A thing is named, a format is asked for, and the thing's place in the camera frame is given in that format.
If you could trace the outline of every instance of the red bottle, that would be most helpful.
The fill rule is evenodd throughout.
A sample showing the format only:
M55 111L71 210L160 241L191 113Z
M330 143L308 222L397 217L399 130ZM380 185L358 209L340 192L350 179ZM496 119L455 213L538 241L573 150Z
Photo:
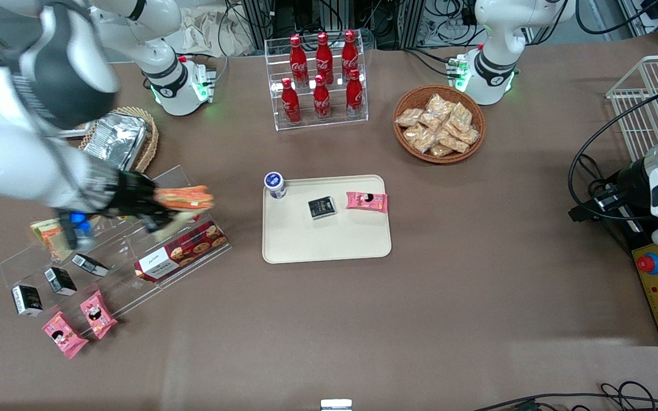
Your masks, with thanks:
M357 68L357 45L355 31L350 29L344 32L344 49L342 49L342 81L350 81L350 70Z
M324 76L317 74L314 77L316 80L316 88L314 89L314 112L318 122L326 122L331 117L331 105L329 102L329 91L324 83Z
M306 53L301 49L301 37L294 34L290 37L291 55L291 73L296 88L308 88L308 67L306 67Z
M284 103L284 111L290 125L295 126L301 122L301 109L298 107L298 94L291 88L291 79L286 77L281 80L284 91L281 93L281 100Z
M360 70L350 70L350 81L347 83L347 115L359 117L362 114L362 83Z
M322 31L318 34L319 47L316 49L316 70L324 76L327 84L334 83L334 64L332 63L331 50L329 50L329 35Z

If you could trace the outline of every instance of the brown table surface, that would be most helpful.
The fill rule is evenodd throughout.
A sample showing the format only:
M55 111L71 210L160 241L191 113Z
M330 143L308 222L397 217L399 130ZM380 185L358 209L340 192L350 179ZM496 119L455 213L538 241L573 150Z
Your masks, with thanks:
M395 140L400 96L442 80L403 52L368 53L369 122L288 132L274 131L263 58L230 60L214 104L183 118L159 109L136 65L117 65L120 104L154 114L161 132L149 174L182 164L208 184L233 249L72 361L13 313L0 273L0 409L303 410L321 398L473 409L628 379L658 397L658 338L633 265L601 226L569 220L566 188L575 151L611 117L605 92L651 54L658 36L529 47L512 91L483 109L484 145L454 166ZM627 163L620 136L591 154L607 172ZM272 170L381 175L391 254L265 263ZM0 261L49 216L0 198Z

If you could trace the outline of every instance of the plastic tray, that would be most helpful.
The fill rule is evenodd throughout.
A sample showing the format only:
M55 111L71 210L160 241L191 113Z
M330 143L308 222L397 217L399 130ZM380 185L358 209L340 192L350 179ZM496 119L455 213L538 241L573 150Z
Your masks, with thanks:
M347 210L347 192L384 193L379 175L286 180L277 200L263 190L263 260L271 264L379 258L390 254L388 214ZM311 219L308 202L331 196L337 214Z

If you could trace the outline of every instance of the blue lid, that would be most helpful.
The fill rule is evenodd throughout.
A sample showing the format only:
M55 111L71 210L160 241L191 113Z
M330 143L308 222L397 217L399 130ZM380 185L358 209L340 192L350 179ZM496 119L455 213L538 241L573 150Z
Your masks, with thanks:
M279 185L281 185L282 180L283 178L281 177L281 175L275 171L269 172L266 175L266 185L271 188L278 187Z

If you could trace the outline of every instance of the bottle cap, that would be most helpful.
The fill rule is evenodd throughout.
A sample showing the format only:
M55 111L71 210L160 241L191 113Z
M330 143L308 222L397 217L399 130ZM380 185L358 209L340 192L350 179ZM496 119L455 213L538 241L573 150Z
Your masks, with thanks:
M271 191L276 191L283 187L283 175L277 171L271 171L266 174L266 188Z

